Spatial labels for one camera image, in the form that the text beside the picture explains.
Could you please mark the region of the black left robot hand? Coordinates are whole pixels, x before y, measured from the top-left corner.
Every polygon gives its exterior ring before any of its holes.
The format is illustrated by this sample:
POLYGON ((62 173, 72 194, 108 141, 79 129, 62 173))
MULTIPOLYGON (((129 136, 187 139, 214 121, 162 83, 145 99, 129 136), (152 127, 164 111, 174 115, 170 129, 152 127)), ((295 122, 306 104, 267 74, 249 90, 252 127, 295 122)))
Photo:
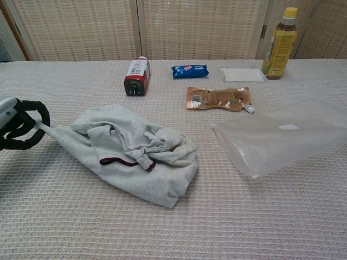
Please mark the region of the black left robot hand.
POLYGON ((42 102, 1 96, 1 150, 28 150, 41 141, 45 135, 42 129, 38 129, 27 140, 16 139, 26 135, 37 125, 28 114, 29 111, 37 111, 41 116, 41 122, 45 126, 50 126, 50 115, 42 102))

